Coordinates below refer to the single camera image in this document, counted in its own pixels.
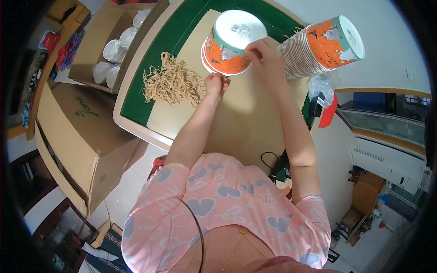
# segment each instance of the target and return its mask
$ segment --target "woman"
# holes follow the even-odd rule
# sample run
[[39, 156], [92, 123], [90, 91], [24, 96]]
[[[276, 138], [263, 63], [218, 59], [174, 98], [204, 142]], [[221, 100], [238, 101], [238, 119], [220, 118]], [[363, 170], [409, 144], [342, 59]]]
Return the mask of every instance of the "woman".
[[228, 84], [205, 79], [206, 95], [175, 138], [164, 168], [126, 220], [122, 251], [133, 272], [312, 272], [327, 259], [330, 228], [316, 150], [284, 63], [266, 40], [246, 48], [277, 103], [293, 181], [291, 202], [255, 166], [202, 154]]

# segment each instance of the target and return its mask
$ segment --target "hand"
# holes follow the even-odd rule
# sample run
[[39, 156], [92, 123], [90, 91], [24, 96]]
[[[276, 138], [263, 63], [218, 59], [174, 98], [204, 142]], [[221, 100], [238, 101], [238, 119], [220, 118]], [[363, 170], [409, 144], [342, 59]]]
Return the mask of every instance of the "hand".
[[228, 89], [227, 80], [228, 79], [220, 73], [209, 74], [204, 80], [206, 96], [220, 97], [220, 93]]
[[255, 73], [262, 84], [274, 95], [288, 88], [284, 72], [284, 60], [270, 48], [267, 39], [250, 43], [244, 53], [253, 63]]

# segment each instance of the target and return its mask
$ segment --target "pink shirt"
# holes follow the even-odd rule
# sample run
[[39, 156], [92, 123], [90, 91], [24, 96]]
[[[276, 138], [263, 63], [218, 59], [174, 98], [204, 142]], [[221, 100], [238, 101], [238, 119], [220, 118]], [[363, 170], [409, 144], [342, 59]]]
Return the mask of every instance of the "pink shirt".
[[171, 163], [141, 190], [126, 219], [121, 249], [133, 272], [167, 272], [203, 233], [241, 225], [275, 256], [313, 268], [327, 260], [330, 227], [323, 200], [309, 196], [293, 205], [256, 166], [231, 156], [202, 155], [190, 170]]

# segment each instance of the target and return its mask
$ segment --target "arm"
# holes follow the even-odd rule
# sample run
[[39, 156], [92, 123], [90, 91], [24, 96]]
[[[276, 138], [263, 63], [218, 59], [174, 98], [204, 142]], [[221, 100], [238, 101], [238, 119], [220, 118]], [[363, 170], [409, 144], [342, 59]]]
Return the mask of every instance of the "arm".
[[211, 73], [205, 78], [206, 95], [177, 134], [164, 165], [179, 163], [191, 169], [202, 155], [220, 93], [226, 91], [228, 86], [225, 81], [222, 74]]
[[264, 39], [248, 45], [245, 53], [278, 107], [285, 149], [290, 161], [292, 202], [297, 204], [310, 195], [321, 196], [316, 149], [285, 79], [284, 61]]

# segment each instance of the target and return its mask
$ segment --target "beige table surface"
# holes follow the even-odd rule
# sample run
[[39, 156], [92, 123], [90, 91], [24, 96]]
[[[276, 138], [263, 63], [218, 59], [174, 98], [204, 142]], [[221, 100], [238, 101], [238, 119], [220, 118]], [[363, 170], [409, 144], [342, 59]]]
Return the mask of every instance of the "beige table surface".
[[[208, 11], [177, 56], [177, 61], [184, 60], [186, 68], [201, 77], [206, 77], [209, 72], [201, 62], [200, 49], [219, 14], [215, 10]], [[272, 48], [279, 45], [274, 39], [268, 39]], [[230, 77], [230, 85], [217, 108], [204, 152], [234, 156], [243, 165], [256, 165], [267, 173], [269, 169], [261, 162], [260, 155], [274, 152], [279, 156], [284, 143], [276, 104], [253, 72], [250, 67], [246, 72]], [[289, 81], [299, 109], [307, 95], [307, 79]], [[187, 100], [172, 106], [156, 101], [147, 127], [174, 139], [193, 112], [194, 108]], [[273, 164], [275, 158], [265, 155], [264, 161]]]

